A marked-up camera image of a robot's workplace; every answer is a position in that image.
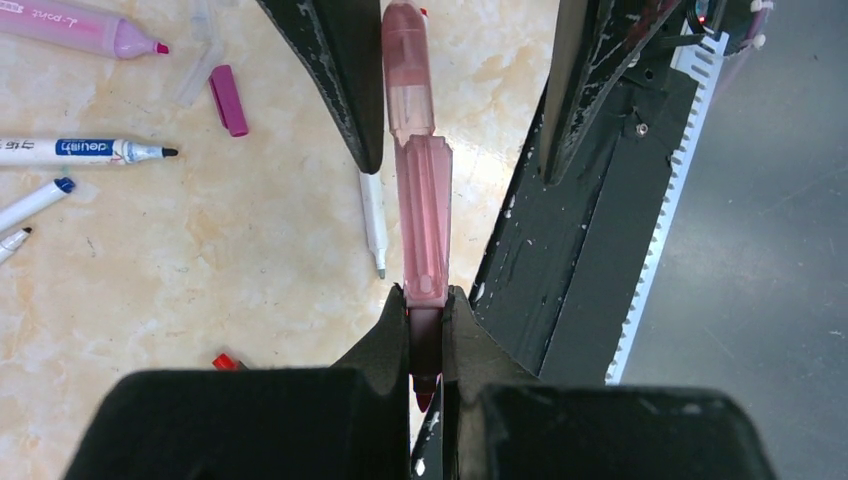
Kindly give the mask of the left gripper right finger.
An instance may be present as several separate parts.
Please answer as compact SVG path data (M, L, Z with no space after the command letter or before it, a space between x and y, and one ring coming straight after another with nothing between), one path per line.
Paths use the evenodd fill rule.
M703 388L540 381L451 287L443 317L447 479L772 479L748 415Z

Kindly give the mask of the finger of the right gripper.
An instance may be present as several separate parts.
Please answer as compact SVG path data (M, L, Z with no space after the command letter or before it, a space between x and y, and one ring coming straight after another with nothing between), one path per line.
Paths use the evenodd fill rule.
M312 78L360 172L384 156L378 0L265 0L259 6Z
M545 184L563 179L613 85L679 5L658 0L559 3L537 153Z

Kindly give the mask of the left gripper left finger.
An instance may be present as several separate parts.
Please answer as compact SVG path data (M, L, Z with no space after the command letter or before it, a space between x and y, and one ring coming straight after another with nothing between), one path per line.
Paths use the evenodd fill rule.
M69 479L406 479L409 323L399 287L328 367L147 370L103 398Z

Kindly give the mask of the magenta marker cap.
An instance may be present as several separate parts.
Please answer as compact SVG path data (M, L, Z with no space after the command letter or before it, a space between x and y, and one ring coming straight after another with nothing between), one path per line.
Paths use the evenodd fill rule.
M222 126L232 137L246 136L249 127L231 66L215 67L209 77L209 86Z

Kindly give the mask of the white marker blue cap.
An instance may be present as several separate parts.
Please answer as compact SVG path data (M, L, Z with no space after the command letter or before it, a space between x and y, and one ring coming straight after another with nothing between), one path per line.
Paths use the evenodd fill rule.
M175 148L125 139L13 138L1 141L2 167L123 166L178 155Z

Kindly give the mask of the lilac highlighter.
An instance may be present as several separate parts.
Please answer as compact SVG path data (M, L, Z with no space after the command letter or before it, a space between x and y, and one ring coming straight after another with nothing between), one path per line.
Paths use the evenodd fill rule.
M3 1L1 31L119 60L170 53L122 15L62 1Z

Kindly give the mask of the thin marker dark blue cap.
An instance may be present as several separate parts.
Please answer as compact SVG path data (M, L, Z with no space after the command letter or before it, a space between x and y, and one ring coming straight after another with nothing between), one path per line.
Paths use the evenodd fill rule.
M69 177L54 179L1 209L1 231L20 224L40 211L64 199L76 188Z

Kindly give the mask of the thin marker pink cap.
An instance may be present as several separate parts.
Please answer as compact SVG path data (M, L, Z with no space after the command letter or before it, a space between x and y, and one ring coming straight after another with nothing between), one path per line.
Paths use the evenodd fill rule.
M448 297L453 151L435 133L427 20L413 1L392 1L381 42L393 137L410 324L410 374L426 411L442 372L442 315Z

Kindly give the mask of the thin marker black cap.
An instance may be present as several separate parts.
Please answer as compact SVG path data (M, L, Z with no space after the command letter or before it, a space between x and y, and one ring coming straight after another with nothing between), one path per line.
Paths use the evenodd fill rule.
M12 233L1 241L0 264L11 258L31 236L33 229L24 227Z

